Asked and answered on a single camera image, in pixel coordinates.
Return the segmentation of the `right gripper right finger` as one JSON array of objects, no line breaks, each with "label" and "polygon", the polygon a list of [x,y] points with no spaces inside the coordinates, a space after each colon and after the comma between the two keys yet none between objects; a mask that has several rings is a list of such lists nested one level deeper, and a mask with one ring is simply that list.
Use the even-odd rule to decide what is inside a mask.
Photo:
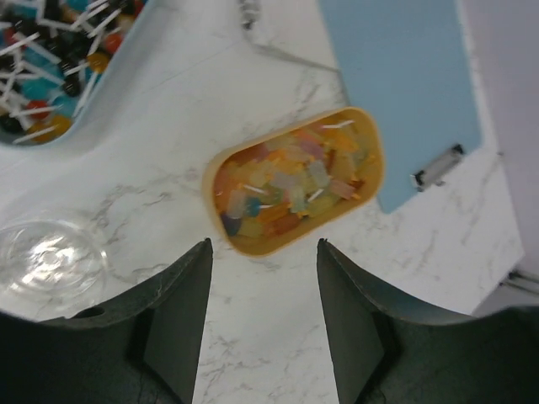
[{"label": "right gripper right finger", "polygon": [[342,403],[535,403],[538,310],[475,317],[414,297],[326,240],[318,286]]}]

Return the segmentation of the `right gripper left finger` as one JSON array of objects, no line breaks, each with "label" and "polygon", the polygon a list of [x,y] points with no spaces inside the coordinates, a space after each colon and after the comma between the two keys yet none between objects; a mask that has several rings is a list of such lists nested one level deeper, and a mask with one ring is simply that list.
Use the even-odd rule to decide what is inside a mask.
[{"label": "right gripper left finger", "polygon": [[71,318],[1,316],[4,403],[190,403],[213,264],[210,240]]}]

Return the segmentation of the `clear plastic jar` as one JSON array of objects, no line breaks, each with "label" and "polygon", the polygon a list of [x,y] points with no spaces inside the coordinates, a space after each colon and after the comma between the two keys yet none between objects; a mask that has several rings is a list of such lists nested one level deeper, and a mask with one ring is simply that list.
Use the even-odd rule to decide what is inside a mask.
[{"label": "clear plastic jar", "polygon": [[36,217],[1,229],[1,311],[25,319],[73,316],[102,300],[109,260],[85,220]]}]

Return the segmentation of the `blue tray of lollipops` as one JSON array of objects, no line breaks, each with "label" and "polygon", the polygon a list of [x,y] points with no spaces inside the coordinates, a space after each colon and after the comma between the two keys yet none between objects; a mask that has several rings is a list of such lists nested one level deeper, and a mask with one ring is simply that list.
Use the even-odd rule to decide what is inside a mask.
[{"label": "blue tray of lollipops", "polygon": [[73,133],[120,70],[153,1],[3,1],[1,143]]}]

